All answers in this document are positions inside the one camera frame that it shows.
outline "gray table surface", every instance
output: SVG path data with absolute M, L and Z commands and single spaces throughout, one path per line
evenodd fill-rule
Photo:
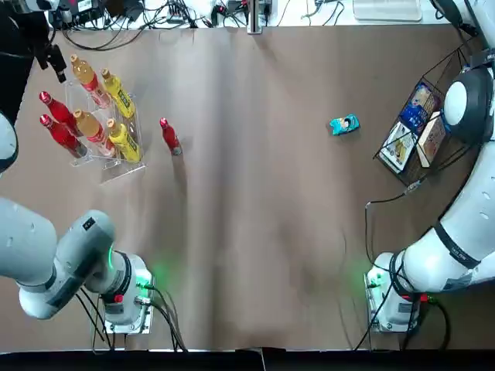
M 126 39 L 129 34 L 119 36 Z M 73 36 L 99 45 L 108 32 Z M 61 35 L 68 61 L 76 51 Z M 402 190 L 372 156 L 418 78 L 459 45 L 448 26 L 358 26 L 145 31 L 111 52 L 79 50 L 109 66 L 136 95 L 146 168 L 100 185 L 98 164 L 69 156 L 39 124 L 38 93 L 63 99 L 35 64 L 16 128 L 20 153 L 0 194 L 52 220 L 59 235 L 87 209 L 108 213 L 116 248 L 142 256 L 176 298 L 186 344 L 196 349 L 274 346 L 347 349 L 366 328 L 364 205 Z M 354 113 L 361 129 L 328 135 Z M 183 143 L 172 161 L 158 120 Z M 455 164 L 373 215 L 374 251 L 397 251 L 435 221 L 469 171 Z M 49 321 L 28 318 L 15 282 L 2 278 L 0 350 L 87 349 L 90 323 L 72 301 Z M 490 286 L 443 295 L 453 348 L 491 347 Z M 435 313 L 411 346 L 436 347 Z M 375 347 L 397 347 L 376 335 Z M 155 316 L 132 349 L 170 347 Z

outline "orange bottle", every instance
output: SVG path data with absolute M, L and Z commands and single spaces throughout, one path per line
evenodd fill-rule
M 110 105 L 111 98 L 98 81 L 96 73 L 85 60 L 79 59 L 76 54 L 70 56 L 72 63 L 72 72 L 80 81 L 80 84 L 91 95 L 94 103 L 100 108 L 107 108 Z
M 75 110 L 74 117 L 77 121 L 77 128 L 81 133 L 86 135 L 87 140 L 94 143 L 98 151 L 105 157 L 115 156 L 115 146 L 108 139 L 108 136 L 95 116 L 89 112 Z

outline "bottle cap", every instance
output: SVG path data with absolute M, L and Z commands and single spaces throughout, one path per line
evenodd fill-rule
M 49 95 L 46 91 L 42 91 L 39 93 L 39 99 L 44 103 L 48 104 L 49 102 L 52 101 L 52 96 Z
M 160 118 L 160 126 L 164 129 L 169 126 L 169 122 L 167 121 L 166 118 L 164 117 Z
M 75 62 L 77 62 L 79 60 L 79 57 L 77 56 L 77 54 L 73 54 L 72 56 L 70 56 L 70 62 L 72 64 L 75 64 Z
M 73 115 L 78 120 L 80 118 L 83 118 L 83 111 L 82 110 L 75 110 Z
M 111 77 L 108 68 L 104 68 L 101 70 L 101 76 L 103 76 L 104 79 L 109 79 Z
M 109 118 L 107 120 L 107 126 L 108 128 L 111 130 L 111 131 L 114 131 L 117 129 L 117 123 L 115 122 L 115 119 L 114 118 Z
M 39 118 L 39 122 L 41 122 L 41 125 L 43 125 L 45 128 L 49 128 L 50 126 L 53 125 L 52 118 L 47 114 L 42 114 L 41 117 Z

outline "red bottle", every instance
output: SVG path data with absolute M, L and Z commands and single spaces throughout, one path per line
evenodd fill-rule
M 46 91 L 39 93 L 39 99 L 46 104 L 55 120 L 67 126 L 67 129 L 69 129 L 72 135 L 75 135 L 76 137 L 83 136 L 83 133 L 77 128 L 75 117 L 69 112 L 67 107 L 65 107 L 65 104 L 60 103 L 58 100 L 54 100 Z
M 78 141 L 64 125 L 52 120 L 47 114 L 42 115 L 39 118 L 39 122 L 49 130 L 53 139 L 69 151 L 72 156 L 81 158 L 87 154 L 87 148 Z
M 169 146 L 170 153 L 174 156 L 181 155 L 183 153 L 183 148 L 180 146 L 176 132 L 169 125 L 166 118 L 160 118 L 160 126 L 162 127 L 163 140 Z

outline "red bottle cap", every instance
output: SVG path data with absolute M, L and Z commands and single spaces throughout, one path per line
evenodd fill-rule
M 162 117 L 160 118 L 160 126 L 165 129 L 169 126 L 169 122 L 167 121 L 166 118 Z
M 48 104 L 49 102 L 52 101 L 52 96 L 49 95 L 46 91 L 42 91 L 39 93 L 39 99 L 44 103 Z
M 47 114 L 42 114 L 41 117 L 39 118 L 39 122 L 41 122 L 41 125 L 43 125 L 45 128 L 49 128 L 50 126 L 53 125 L 52 118 Z

